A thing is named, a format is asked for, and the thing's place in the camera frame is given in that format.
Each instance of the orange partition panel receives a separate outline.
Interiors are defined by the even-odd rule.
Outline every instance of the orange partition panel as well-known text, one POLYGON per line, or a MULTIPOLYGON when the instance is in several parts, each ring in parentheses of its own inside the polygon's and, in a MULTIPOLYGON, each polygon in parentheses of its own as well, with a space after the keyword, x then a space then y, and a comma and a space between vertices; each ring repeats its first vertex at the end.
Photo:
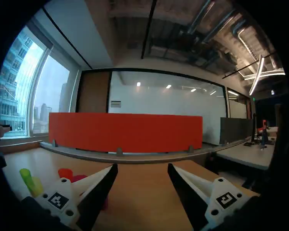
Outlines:
POLYGON ((50 113, 49 141, 100 152, 177 152, 202 146, 202 117, 50 113))

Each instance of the table surface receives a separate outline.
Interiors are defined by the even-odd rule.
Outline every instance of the table surface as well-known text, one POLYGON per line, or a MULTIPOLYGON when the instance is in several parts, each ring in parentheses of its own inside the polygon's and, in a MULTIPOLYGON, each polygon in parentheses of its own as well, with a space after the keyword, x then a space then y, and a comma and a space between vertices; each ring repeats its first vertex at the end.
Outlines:
POLYGON ((260 145, 244 146, 244 143, 221 150, 217 156, 244 164, 250 167, 266 170, 268 169, 275 145, 267 145, 264 150, 260 145))
MULTIPOLYGON (((22 197, 29 195, 19 170, 27 168, 39 177, 44 188, 59 179, 60 168, 70 168, 74 175, 91 175, 111 164, 70 158, 42 148, 5 155, 3 168, 12 190, 22 197)), ((167 163, 119 164, 118 175, 108 194, 108 209, 101 211, 93 227, 99 230, 192 230, 180 199, 167 173, 167 163)), ((193 161, 174 165, 213 181, 215 173, 193 161)), ((237 186, 243 193, 255 192, 237 186)))

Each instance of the skyscraper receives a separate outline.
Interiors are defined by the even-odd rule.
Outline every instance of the skyscraper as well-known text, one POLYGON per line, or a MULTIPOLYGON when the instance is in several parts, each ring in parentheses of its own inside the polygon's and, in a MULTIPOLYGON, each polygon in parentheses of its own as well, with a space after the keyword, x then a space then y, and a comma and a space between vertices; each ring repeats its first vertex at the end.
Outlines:
POLYGON ((47 105, 46 104, 42 104, 41 106, 40 120, 47 122, 47 105))
POLYGON ((47 122, 49 122, 49 113, 52 111, 51 107, 46 108, 46 117, 47 117, 47 122))
POLYGON ((35 120, 39 119, 39 108, 38 107, 34 107, 33 118, 35 120))
POLYGON ((60 93, 60 101, 59 101, 59 112, 67 112, 68 109, 65 108, 65 92, 66 92, 67 83, 62 84, 61 93, 60 93))
POLYGON ((33 41, 21 31, 8 51, 0 72, 0 124, 13 127, 12 136, 26 135, 26 117, 18 111, 16 76, 33 41))

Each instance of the glass partition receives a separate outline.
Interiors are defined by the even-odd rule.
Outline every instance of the glass partition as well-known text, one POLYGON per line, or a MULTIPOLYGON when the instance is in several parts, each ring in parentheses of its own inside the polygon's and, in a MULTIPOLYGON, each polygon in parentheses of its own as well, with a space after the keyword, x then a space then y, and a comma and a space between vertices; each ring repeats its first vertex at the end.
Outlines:
POLYGON ((224 89, 201 80, 152 72, 113 72, 109 113, 203 117, 203 142, 219 144, 224 89))

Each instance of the ceiling light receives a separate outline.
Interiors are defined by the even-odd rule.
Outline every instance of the ceiling light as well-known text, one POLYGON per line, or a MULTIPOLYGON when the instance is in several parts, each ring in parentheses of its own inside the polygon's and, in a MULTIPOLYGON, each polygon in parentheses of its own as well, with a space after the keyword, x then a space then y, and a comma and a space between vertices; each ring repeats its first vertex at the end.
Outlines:
MULTIPOLYGON (((284 71, 276 71, 276 70, 271 70, 271 71, 266 71, 266 72, 262 72, 260 75, 260 78, 265 77, 265 76, 272 76, 272 75, 286 75, 286 73, 284 71)), ((250 79, 254 79, 256 78, 255 74, 252 75, 246 75, 243 76, 244 80, 250 80, 250 79)))
POLYGON ((238 96, 239 94, 237 94, 237 93, 235 93, 235 92, 233 92, 233 91, 228 91, 228 93, 231 93, 231 94, 233 94, 233 95, 236 95, 236 96, 238 96))
POLYGON ((257 73, 256 73, 256 78, 254 79, 254 82, 253 82, 253 85, 249 91, 249 95, 252 95, 255 88, 256 88, 256 85, 259 81, 259 77, 260 77, 260 74, 262 72, 262 68, 263 68, 263 64, 264 64, 264 57, 262 57, 262 55, 259 56, 259 65, 258 65, 258 68, 257 68, 257 73))

